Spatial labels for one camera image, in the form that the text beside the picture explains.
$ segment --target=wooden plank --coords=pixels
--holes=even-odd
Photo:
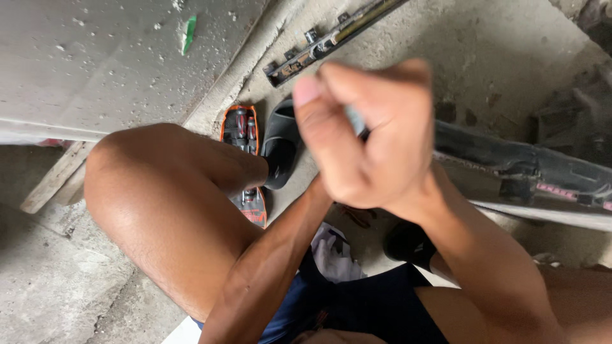
[[[20,209],[30,214],[39,211],[79,166],[83,164],[83,161],[85,161],[85,158],[94,146],[94,142],[74,142],[28,197],[26,197]]]
[[[53,202],[61,206],[71,206],[83,199],[83,186],[85,184],[85,163],[68,178],[66,183],[53,197]]]

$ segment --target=hand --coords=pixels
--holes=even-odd
[[[329,195],[355,208],[418,210],[433,180],[433,117],[429,69],[408,60],[366,72],[327,62],[297,81],[300,134]],[[344,114],[350,105],[371,134],[358,139]]]

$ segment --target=fingernail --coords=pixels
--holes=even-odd
[[[293,107],[302,107],[320,95],[319,80],[314,75],[305,75],[293,86]]]

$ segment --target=black shorts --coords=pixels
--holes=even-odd
[[[389,344],[448,344],[414,293],[417,286],[431,284],[412,264],[334,284],[308,250],[258,343],[288,344],[303,331],[335,329],[373,334]]]

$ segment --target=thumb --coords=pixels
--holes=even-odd
[[[328,192],[341,200],[367,185],[362,171],[364,144],[355,136],[343,107],[325,93],[317,77],[302,77],[293,88],[294,112]]]

